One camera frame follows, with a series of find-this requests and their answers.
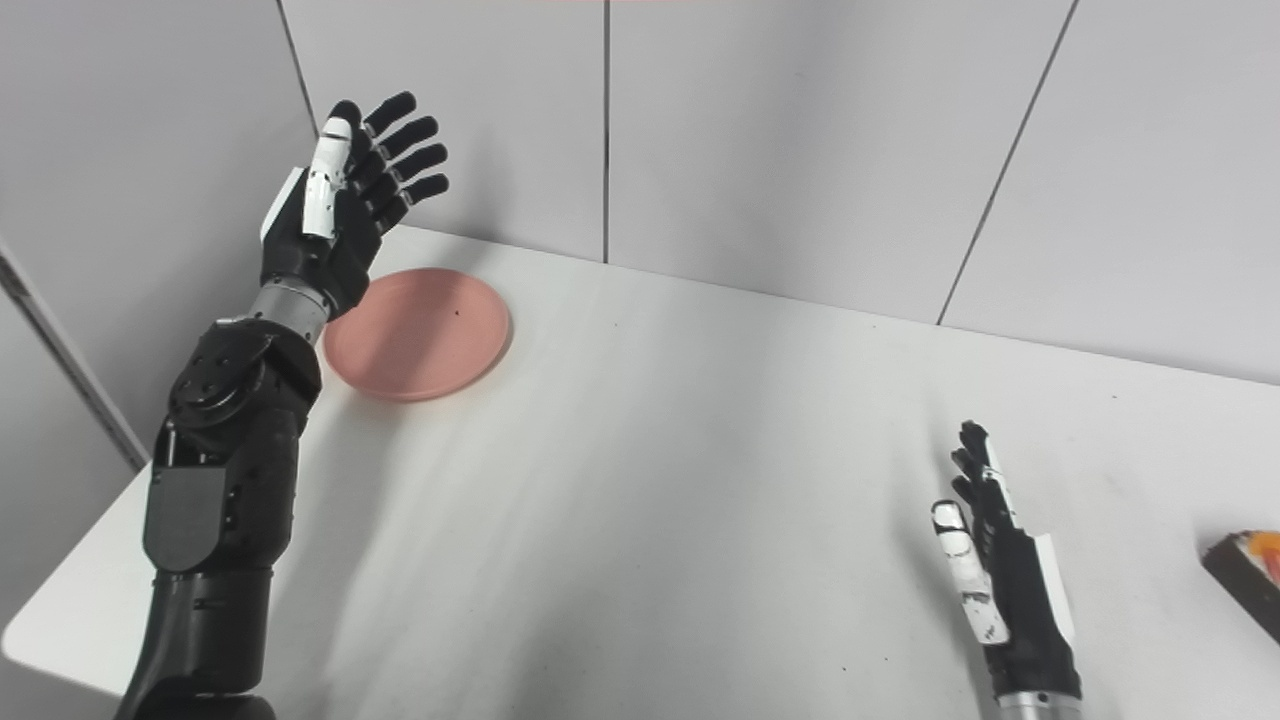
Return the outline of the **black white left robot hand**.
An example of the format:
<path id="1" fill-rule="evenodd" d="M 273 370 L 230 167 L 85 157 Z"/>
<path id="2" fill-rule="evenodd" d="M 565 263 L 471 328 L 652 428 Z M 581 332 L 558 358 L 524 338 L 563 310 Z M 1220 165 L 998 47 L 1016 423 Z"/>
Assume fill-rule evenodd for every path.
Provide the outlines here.
<path id="1" fill-rule="evenodd" d="M 308 161 L 282 184 L 260 228 L 262 287 L 291 284 L 317 296 L 328 319 L 355 307 L 384 236 L 419 202 L 444 193 L 448 158 L 434 117 L 403 91 L 370 113 L 339 101 Z"/>

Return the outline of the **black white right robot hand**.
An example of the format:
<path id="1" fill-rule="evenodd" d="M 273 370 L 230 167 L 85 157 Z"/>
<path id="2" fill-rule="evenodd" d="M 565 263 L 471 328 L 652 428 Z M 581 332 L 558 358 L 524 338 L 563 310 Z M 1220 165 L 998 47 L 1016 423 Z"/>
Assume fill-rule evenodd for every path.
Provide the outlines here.
<path id="1" fill-rule="evenodd" d="M 1053 542 L 1015 511 L 989 432 L 965 420 L 951 459 L 955 498 L 931 507 L 964 618 L 1002 719 L 1079 719 L 1075 625 Z"/>

